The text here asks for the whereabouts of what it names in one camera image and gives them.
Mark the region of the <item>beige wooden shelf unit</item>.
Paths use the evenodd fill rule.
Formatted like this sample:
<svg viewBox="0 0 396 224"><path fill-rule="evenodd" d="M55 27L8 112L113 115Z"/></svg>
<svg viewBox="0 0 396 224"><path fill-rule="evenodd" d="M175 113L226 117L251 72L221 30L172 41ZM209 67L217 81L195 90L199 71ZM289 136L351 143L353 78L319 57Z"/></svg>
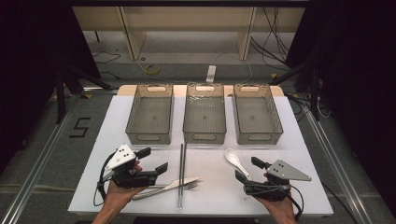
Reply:
<svg viewBox="0 0 396 224"><path fill-rule="evenodd" d="M74 7L83 31L122 31L129 56L138 58L147 32L235 32L239 58L248 57L251 34L294 33L302 7Z"/></svg>

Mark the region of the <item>aluminium floor rail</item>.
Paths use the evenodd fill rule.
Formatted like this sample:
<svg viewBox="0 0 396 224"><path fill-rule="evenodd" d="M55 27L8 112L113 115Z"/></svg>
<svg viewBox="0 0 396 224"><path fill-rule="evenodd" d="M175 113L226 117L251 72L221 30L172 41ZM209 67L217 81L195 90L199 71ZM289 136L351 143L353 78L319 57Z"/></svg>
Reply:
<svg viewBox="0 0 396 224"><path fill-rule="evenodd" d="M361 197L349 179L346 170L337 157L333 146L320 122L315 119L310 111L307 112L306 117L321 145L322 150L324 151L330 166L332 167L341 190L344 192L353 217L359 224L373 224L373 221L370 218L368 211L361 200Z"/></svg>
<svg viewBox="0 0 396 224"><path fill-rule="evenodd" d="M22 149L0 175L0 224L17 223L78 100L78 95L66 99L65 114L60 121L58 101L49 100L34 129L23 141Z"/></svg>

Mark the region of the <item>white ceramic spoon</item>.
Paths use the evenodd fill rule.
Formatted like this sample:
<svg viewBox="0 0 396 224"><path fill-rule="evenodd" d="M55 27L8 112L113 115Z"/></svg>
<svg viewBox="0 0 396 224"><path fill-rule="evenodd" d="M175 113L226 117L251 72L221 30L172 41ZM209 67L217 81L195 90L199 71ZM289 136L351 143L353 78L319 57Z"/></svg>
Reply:
<svg viewBox="0 0 396 224"><path fill-rule="evenodd" d="M251 176L248 173L248 171L245 169L245 167L242 165L241 161L239 160L239 157L237 155L237 152L232 149L232 148L227 148L225 150L225 158L226 160L232 164L233 166L235 166L237 169L239 169L242 174L248 179L251 180Z"/></svg>

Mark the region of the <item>black metal stand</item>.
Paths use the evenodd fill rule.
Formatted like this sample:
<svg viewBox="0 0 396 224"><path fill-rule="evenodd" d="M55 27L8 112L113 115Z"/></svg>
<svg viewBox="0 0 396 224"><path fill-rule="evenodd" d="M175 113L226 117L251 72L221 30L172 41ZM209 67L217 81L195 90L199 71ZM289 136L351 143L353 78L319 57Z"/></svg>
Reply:
<svg viewBox="0 0 396 224"><path fill-rule="evenodd" d="M318 109L318 71L313 60L305 60L300 65L291 69L289 72L281 77L278 77L270 82L272 86L278 85L295 75L298 76L294 88L297 91L309 91L309 110L316 121L319 121Z"/></svg>
<svg viewBox="0 0 396 224"><path fill-rule="evenodd" d="M113 87L106 84L99 77L94 77L83 70L71 65L62 65L55 74L55 87L57 96L58 118L56 123L59 124L66 113L64 88L69 89L72 94L82 94L83 87L78 81L80 78L87 79L96 86L111 91Z"/></svg>

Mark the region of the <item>person's right hand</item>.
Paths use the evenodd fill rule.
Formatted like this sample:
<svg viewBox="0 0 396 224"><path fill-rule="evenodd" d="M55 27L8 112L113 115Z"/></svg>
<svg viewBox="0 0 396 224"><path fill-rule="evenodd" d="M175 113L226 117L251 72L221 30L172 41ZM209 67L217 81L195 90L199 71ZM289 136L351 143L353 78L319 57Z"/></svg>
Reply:
<svg viewBox="0 0 396 224"><path fill-rule="evenodd" d="M280 202L270 202L261 198L256 198L269 212L269 214L274 217L294 217L293 204L289 198L285 198Z"/></svg>

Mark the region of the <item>black curtain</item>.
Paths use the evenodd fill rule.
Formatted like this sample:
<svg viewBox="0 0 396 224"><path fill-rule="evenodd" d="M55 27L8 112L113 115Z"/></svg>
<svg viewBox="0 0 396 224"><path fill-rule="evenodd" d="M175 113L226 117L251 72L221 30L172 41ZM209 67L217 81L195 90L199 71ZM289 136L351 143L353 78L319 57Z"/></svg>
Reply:
<svg viewBox="0 0 396 224"><path fill-rule="evenodd" d="M0 174L32 130L65 66L100 76L67 0L0 0Z"/></svg>
<svg viewBox="0 0 396 224"><path fill-rule="evenodd" d="M319 40L324 98L396 217L396 0L308 0L287 65Z"/></svg>

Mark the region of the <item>silver table knife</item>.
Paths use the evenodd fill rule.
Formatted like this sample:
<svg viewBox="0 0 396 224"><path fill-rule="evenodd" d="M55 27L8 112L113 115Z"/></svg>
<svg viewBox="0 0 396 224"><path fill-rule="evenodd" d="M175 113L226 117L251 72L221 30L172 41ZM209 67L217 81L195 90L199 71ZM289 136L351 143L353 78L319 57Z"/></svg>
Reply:
<svg viewBox="0 0 396 224"><path fill-rule="evenodd" d="M182 187L183 189L193 189L198 186L198 182L200 180L201 180L200 177L186 177L183 180L175 180L169 185L150 186L147 189L143 190L142 192L137 193L133 197L133 200L134 201L142 200L147 197L151 197L171 189L178 189L179 187Z"/></svg>

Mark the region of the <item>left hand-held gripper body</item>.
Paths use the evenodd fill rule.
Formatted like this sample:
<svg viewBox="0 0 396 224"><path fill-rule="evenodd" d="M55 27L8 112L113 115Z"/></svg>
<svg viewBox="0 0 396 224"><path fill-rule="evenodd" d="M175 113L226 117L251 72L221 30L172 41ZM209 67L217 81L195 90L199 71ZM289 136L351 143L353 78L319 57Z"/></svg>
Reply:
<svg viewBox="0 0 396 224"><path fill-rule="evenodd" d="M108 171L107 179L111 178L118 187L131 189L154 186L158 177L156 171L141 172L135 169L135 162L140 160L131 148L125 144L119 146L105 163Z"/></svg>

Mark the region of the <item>white power strip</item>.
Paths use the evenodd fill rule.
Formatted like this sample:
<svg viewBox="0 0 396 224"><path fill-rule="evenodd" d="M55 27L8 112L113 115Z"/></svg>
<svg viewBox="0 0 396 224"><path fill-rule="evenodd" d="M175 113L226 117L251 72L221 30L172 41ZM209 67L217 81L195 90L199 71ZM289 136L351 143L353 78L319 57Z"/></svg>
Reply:
<svg viewBox="0 0 396 224"><path fill-rule="evenodd" d="M208 70L207 70L207 75L206 75L206 82L207 83L213 83L214 78L216 74L216 66L215 65L209 65Z"/></svg>

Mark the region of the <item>metal chopstick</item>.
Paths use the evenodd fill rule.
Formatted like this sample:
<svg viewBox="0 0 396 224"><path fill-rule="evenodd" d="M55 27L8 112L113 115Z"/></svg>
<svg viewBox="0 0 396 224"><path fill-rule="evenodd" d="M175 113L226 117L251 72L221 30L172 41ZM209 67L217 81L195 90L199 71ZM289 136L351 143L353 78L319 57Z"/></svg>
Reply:
<svg viewBox="0 0 396 224"><path fill-rule="evenodd" d="M178 209L182 210L182 202L183 202L183 185L185 182L185 163L186 163L186 154L187 154L187 143L183 144L182 148L182 162L181 162L181 182L180 182L180 193L179 193L179 202L178 202Z"/></svg>
<svg viewBox="0 0 396 224"><path fill-rule="evenodd" d="M177 209L182 209L182 194L183 194L183 183L184 183L184 155L185 149L184 144L180 144L180 156L179 156L179 180L178 180L178 192L177 192Z"/></svg>

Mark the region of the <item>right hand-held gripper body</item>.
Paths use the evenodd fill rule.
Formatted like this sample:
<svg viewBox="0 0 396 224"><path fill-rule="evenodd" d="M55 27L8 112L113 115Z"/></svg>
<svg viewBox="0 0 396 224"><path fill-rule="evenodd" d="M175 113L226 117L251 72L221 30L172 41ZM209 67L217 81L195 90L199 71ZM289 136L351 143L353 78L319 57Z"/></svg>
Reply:
<svg viewBox="0 0 396 224"><path fill-rule="evenodd" d="M264 170L267 178L265 182L247 180L247 183L243 184L246 195L271 202L280 202L290 194L291 180L312 180L309 175L282 160L273 162L268 169Z"/></svg>

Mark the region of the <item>person's left hand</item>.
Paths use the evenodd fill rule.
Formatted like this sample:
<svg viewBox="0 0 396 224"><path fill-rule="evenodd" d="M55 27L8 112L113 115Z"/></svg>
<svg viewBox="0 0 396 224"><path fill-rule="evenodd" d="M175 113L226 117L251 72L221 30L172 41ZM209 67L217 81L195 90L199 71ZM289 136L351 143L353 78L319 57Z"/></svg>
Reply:
<svg viewBox="0 0 396 224"><path fill-rule="evenodd" d="M102 209L112 214L117 214L132 200L132 198L137 193L143 191L144 189L146 189L146 187L131 189L121 188L118 187L113 180L111 180L108 185L105 202Z"/></svg>

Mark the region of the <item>grey mesh basket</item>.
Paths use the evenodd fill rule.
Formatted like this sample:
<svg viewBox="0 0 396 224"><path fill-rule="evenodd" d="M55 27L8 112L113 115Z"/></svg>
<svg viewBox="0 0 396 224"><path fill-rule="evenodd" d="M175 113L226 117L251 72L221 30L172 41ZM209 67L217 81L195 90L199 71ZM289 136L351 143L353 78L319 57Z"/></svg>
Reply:
<svg viewBox="0 0 396 224"><path fill-rule="evenodd" d="M172 84L138 85L125 133L133 145L169 145L172 134Z"/></svg>
<svg viewBox="0 0 396 224"><path fill-rule="evenodd" d="M183 133L188 144L224 143L227 127L222 84L187 85Z"/></svg>
<svg viewBox="0 0 396 224"><path fill-rule="evenodd" d="M235 84L233 115L239 145L276 145L284 132L268 84Z"/></svg>

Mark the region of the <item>white table cover sheet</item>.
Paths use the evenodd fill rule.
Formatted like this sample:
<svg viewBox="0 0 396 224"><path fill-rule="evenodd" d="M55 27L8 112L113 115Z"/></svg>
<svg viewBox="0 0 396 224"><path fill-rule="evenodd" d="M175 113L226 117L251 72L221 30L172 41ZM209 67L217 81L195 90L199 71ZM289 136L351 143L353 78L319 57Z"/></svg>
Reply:
<svg viewBox="0 0 396 224"><path fill-rule="evenodd" d="M69 205L71 213L91 214L99 211L102 199L96 196L96 183L109 154L130 141L125 133L132 107L131 96L115 96L106 112L101 130L93 146L76 192ZM257 157L273 163L282 160L309 175L308 182L293 181L292 198L304 205L305 216L333 214L328 197L320 183L318 173L308 153L296 118L285 97L275 98L276 108L283 126L283 134L274 146L240 146L236 143L233 125L233 100L225 99L227 133L220 146L187 145L186 177L200 177L198 186L183 192L182 210L177 209L177 190L169 191L129 203L122 212L133 216L159 217L260 217L267 211L254 198L247 196L243 185L234 177L234 167L225 159L225 150L233 148L254 180L264 180L263 170L250 160Z"/></svg>

